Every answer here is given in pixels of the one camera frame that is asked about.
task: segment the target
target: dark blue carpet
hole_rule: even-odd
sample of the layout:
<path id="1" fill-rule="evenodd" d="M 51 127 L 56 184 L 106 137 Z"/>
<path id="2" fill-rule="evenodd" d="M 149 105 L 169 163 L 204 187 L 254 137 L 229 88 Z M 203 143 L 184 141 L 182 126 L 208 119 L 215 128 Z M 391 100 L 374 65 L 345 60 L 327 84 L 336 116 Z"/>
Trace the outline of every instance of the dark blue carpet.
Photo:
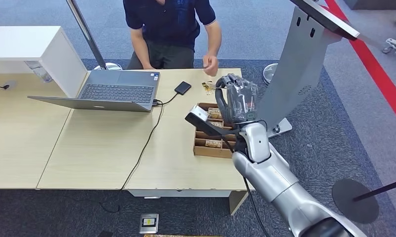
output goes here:
<path id="1" fill-rule="evenodd" d="M 126 67 L 128 60 L 109 60 Z M 88 69 L 95 60 L 83 60 Z M 221 60 L 220 67 L 241 68 L 243 77 L 266 86 L 261 70 L 268 60 Z M 195 67 L 202 66 L 197 61 Z M 301 184 L 324 205 L 338 212 L 331 198 L 331 187 L 342 178 L 353 178 L 370 188 L 382 186 L 349 117 L 325 70 L 319 86 L 288 116 L 294 129 L 271 139 L 289 162 Z M 0 237 L 96 237 L 103 230 L 118 237 L 136 237 L 141 213 L 160 214 L 160 234 L 216 235 L 226 237 L 263 236 L 249 200 L 234 217 L 228 214 L 226 198 L 142 199 L 114 191 L 34 191 L 0 190 Z M 104 212 L 96 203 L 75 202 L 73 198 L 105 200 L 108 208 L 121 205 L 117 214 Z M 381 212 L 372 224 L 359 225 L 368 236 L 396 236 L 396 212 L 387 194 L 378 197 Z M 259 195 L 255 202 L 271 236 L 288 236 L 274 208 Z"/>

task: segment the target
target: red floor stripe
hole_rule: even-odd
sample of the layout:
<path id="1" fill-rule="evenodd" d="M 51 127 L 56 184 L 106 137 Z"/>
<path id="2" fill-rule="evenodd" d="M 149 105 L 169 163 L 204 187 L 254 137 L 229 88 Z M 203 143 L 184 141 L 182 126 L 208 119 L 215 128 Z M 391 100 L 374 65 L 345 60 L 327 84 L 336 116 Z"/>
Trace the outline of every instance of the red floor stripe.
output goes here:
<path id="1" fill-rule="evenodd" d="M 347 20 L 346 16 L 334 0 L 325 0 L 325 2 L 327 3 L 328 9 L 331 13 L 342 20 Z M 396 86 L 363 41 L 358 39 L 356 41 L 349 42 L 396 114 Z"/>

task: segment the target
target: metal pole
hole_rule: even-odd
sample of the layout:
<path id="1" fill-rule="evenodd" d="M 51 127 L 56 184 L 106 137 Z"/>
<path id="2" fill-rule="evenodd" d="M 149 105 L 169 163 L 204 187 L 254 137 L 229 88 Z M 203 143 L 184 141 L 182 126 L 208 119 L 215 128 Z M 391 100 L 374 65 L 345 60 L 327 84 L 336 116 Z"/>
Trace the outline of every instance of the metal pole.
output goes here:
<path id="1" fill-rule="evenodd" d="M 358 196 L 358 197 L 355 197 L 355 198 L 353 199 L 353 201 L 360 201 L 360 200 L 363 200 L 363 199 L 365 199 L 365 198 L 370 198 L 371 196 L 375 196 L 375 195 L 381 194 L 381 193 L 383 193 L 383 192 L 386 192 L 386 191 L 391 190 L 391 189 L 394 189 L 394 188 L 396 188 L 396 182 L 395 182 L 395 183 L 392 183 L 392 184 L 388 184 L 388 185 L 383 186 L 383 187 L 381 187 L 381 188 L 372 190 L 372 191 L 370 191 L 369 193 L 362 194 L 362 195 L 360 195 L 360 196 Z"/>
<path id="2" fill-rule="evenodd" d="M 99 52 L 98 46 L 95 43 L 95 40 L 90 33 L 89 28 L 84 21 L 83 15 L 80 12 L 79 7 L 75 0 L 67 0 L 67 4 L 70 7 L 70 10 L 73 13 L 73 16 L 76 18 L 77 24 L 79 25 L 81 31 L 83 32 L 84 37 L 86 38 L 87 43 L 89 44 L 90 49 L 92 50 L 93 56 L 95 56 L 96 61 L 98 61 L 99 66 L 102 70 L 107 70 L 104 58 L 102 57 L 101 53 Z"/>

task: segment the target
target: man's arm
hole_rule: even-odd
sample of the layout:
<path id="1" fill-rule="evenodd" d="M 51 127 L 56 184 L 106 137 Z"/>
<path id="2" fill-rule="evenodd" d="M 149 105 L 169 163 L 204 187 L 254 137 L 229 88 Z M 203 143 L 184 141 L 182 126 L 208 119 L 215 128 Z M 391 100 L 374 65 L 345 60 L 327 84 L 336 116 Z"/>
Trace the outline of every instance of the man's arm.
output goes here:
<path id="1" fill-rule="evenodd" d="M 196 1 L 195 10 L 208 33 L 208 52 L 203 57 L 204 72 L 215 77 L 218 72 L 218 59 L 216 55 L 221 46 L 221 28 L 218 21 L 216 21 L 215 12 L 209 0 Z"/>
<path id="2" fill-rule="evenodd" d="M 215 77 L 218 72 L 218 51 L 221 47 L 221 27 L 218 21 L 214 21 L 205 26 L 208 33 L 208 52 L 203 58 L 204 72 Z"/>
<path id="3" fill-rule="evenodd" d="M 218 21 L 214 21 L 205 26 L 208 33 L 208 53 L 207 55 L 217 56 L 221 47 L 221 27 Z"/>
<path id="4" fill-rule="evenodd" d="M 150 57 L 148 56 L 148 47 L 143 38 L 143 29 L 131 29 L 131 42 L 133 44 L 133 48 L 135 54 L 140 60 L 143 69 L 154 69 L 150 64 Z"/>

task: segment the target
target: light wood tabletop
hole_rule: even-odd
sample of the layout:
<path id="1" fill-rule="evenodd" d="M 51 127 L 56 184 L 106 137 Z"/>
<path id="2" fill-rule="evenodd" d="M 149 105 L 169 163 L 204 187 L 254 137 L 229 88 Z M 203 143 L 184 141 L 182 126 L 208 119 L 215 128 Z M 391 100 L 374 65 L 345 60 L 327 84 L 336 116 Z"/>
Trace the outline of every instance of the light wood tabletop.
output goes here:
<path id="1" fill-rule="evenodd" d="M 70 109 L 28 99 L 28 95 L 64 96 L 55 82 L 34 74 L 2 74 L 15 86 L 0 88 L 0 188 L 34 189 Z"/>
<path id="2" fill-rule="evenodd" d="M 126 189 L 245 190 L 231 159 L 193 154 L 195 127 L 184 120 L 192 106 L 215 102 L 202 82 L 240 69 L 220 69 L 211 78 L 202 69 L 161 70 L 156 98 L 166 102 L 174 88 L 192 85 L 164 106 L 159 126 Z M 152 113 L 72 110 L 41 177 L 39 189 L 120 189 L 134 167 L 161 107 Z"/>

